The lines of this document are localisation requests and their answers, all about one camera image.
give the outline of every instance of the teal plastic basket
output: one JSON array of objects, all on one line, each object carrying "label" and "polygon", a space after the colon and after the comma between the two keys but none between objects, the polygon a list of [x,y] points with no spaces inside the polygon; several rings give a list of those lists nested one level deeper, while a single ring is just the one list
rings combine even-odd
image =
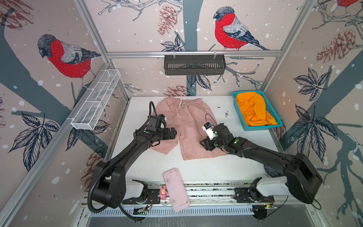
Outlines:
[{"label": "teal plastic basket", "polygon": [[[266,126],[247,126],[245,123],[245,120],[242,117],[241,111],[237,105],[237,101],[236,101],[236,97],[239,93],[244,93],[244,92],[256,92],[257,94],[260,94],[266,103],[266,110],[271,114],[271,116],[275,119],[275,121],[277,122],[277,125],[266,125]],[[276,111],[273,109],[270,101],[267,99],[265,93],[263,93],[262,91],[242,91],[242,92],[233,92],[232,93],[232,97],[233,97],[233,104],[234,107],[237,111],[238,114],[238,118],[240,119],[240,122],[242,124],[243,130],[245,131],[255,131],[255,130],[266,130],[266,129],[271,129],[271,128],[276,128],[276,127],[281,127],[282,126],[282,121],[279,118],[279,116],[277,115]]]}]

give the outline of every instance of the dark gray hanging basket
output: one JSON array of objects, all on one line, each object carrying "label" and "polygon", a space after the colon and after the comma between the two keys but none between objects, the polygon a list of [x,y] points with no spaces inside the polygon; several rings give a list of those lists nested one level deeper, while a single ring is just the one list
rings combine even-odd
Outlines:
[{"label": "dark gray hanging basket", "polygon": [[226,61],[223,54],[165,55],[164,69],[168,76],[221,75],[226,69]]}]

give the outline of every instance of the white mesh shelf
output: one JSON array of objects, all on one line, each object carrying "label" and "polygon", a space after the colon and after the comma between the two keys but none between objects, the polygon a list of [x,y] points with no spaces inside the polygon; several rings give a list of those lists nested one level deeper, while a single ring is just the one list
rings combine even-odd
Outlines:
[{"label": "white mesh shelf", "polygon": [[118,70],[105,70],[87,100],[74,117],[71,123],[74,128],[86,130],[93,130],[95,128],[119,79],[120,72]]}]

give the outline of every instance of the orange cloth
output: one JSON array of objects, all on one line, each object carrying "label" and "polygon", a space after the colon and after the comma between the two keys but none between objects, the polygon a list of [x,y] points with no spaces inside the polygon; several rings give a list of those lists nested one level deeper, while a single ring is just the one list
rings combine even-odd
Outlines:
[{"label": "orange cloth", "polygon": [[248,126],[277,125],[275,119],[266,110],[264,98],[256,92],[244,92],[236,96],[243,119]]}]

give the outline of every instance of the pink tray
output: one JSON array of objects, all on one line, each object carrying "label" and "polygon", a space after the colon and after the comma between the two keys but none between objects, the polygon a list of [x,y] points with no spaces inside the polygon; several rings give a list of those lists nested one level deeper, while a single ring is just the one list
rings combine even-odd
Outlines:
[{"label": "pink tray", "polygon": [[164,181],[173,210],[179,212],[187,208],[189,206],[189,198],[178,169],[173,168],[164,172]]}]

